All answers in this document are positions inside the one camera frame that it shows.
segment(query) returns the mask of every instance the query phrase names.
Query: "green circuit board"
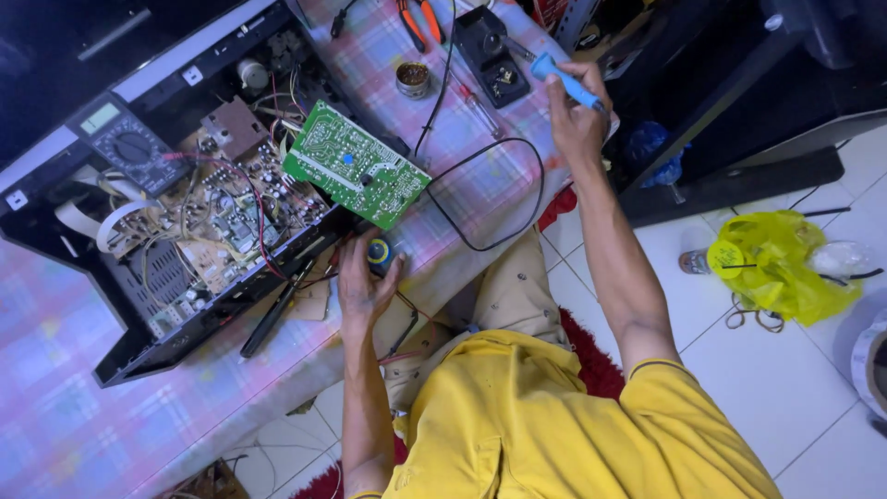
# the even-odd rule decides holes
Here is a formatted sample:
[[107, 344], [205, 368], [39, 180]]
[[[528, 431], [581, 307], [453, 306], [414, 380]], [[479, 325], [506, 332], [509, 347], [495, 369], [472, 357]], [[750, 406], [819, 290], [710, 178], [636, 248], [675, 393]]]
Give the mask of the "green circuit board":
[[431, 177], [319, 100], [283, 163], [297, 180], [390, 229]]

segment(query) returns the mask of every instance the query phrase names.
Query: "pliers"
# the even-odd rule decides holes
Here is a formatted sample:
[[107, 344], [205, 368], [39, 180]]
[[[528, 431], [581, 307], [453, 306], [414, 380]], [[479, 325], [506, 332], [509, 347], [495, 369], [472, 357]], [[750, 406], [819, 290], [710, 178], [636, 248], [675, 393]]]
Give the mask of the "pliers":
[[[412, 38], [412, 42], [416, 45], [416, 50], [421, 53], [425, 53], [425, 50], [428, 48], [425, 44], [425, 38], [422, 36], [422, 33], [419, 31], [419, 25], [416, 24], [416, 20], [412, 18], [409, 9], [407, 8], [408, 0], [396, 0], [397, 1], [397, 10], [400, 13], [400, 20], [404, 23], [404, 27], [406, 28], [406, 32], [410, 34], [410, 38]], [[435, 16], [434, 10], [431, 8], [431, 4], [428, 0], [415, 0], [416, 4], [419, 4], [419, 7], [422, 9], [422, 15], [425, 16], [425, 21], [428, 23], [428, 27], [431, 29], [431, 35], [437, 40], [439, 44], [443, 44], [446, 42], [446, 36], [444, 35], [444, 30], [441, 29], [441, 25], [437, 22], [437, 17]]]

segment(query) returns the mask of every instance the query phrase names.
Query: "table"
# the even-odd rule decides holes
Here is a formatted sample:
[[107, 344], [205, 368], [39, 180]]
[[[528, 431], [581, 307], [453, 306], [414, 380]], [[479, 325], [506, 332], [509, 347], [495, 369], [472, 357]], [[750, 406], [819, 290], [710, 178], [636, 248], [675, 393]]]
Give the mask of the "table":
[[[356, 3], [344, 33], [331, 41], [330, 22], [344, 3], [302, 2], [314, 27], [312, 36], [345, 88], [390, 131], [414, 145], [435, 98], [410, 101], [397, 93], [394, 68], [407, 58], [421, 60], [439, 78], [439, 56], [445, 51], [437, 46], [427, 55], [418, 54], [394, 0]], [[432, 4], [449, 32], [450, 2]], [[517, 5], [499, 1], [493, 11], [509, 35], [530, 50], [566, 59]], [[528, 65], [521, 64], [528, 75]], [[460, 75], [465, 71], [463, 66]], [[568, 172], [554, 152], [543, 84], [532, 80], [532, 85], [529, 97], [499, 110], [498, 118], [508, 135], [530, 140], [545, 160], [544, 208]], [[419, 154], [432, 175], [492, 142], [456, 92], [447, 91], [443, 102]], [[436, 186], [435, 194], [480, 245], [527, 221], [539, 180], [535, 156], [526, 145], [513, 142], [456, 170]], [[409, 255], [409, 275], [401, 290], [428, 314], [507, 246], [473, 252], [427, 196], [387, 237], [397, 252]], [[341, 380], [341, 344], [335, 334], [341, 314], [334, 297], [324, 321], [285, 318], [260, 353], [238, 365], [240, 347], [273, 298], [256, 305], [179, 367], [99, 390], [90, 372], [120, 337], [118, 322], [82, 274], [0, 242], [3, 496], [152, 497]], [[407, 309], [396, 301], [377, 327], [379, 353], [408, 321]]]

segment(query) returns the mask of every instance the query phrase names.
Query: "solder wire spool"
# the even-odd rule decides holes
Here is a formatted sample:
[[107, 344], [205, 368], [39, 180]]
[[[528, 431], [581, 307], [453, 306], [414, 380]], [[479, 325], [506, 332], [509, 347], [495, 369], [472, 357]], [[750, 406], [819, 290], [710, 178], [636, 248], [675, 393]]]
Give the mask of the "solder wire spool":
[[386, 265], [391, 260], [391, 248], [381, 239], [373, 239], [366, 250], [366, 260], [373, 265]]

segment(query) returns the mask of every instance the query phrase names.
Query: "blue soldering iron handle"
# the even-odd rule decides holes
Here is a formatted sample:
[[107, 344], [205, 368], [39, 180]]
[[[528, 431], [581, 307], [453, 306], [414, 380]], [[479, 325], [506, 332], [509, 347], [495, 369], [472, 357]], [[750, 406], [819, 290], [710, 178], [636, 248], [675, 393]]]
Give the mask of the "blue soldering iron handle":
[[536, 60], [530, 64], [530, 72], [537, 80], [543, 82], [546, 79], [546, 76], [550, 73], [555, 73], [560, 76], [563, 81], [563, 86], [567, 89], [567, 93], [570, 97], [585, 107], [594, 107], [594, 104], [600, 100], [598, 99], [598, 96], [586, 90], [573, 75], [564, 73], [558, 69], [557, 66], [554, 65], [554, 59], [552, 59], [552, 56], [548, 55], [548, 52], [542, 52], [539, 54]]

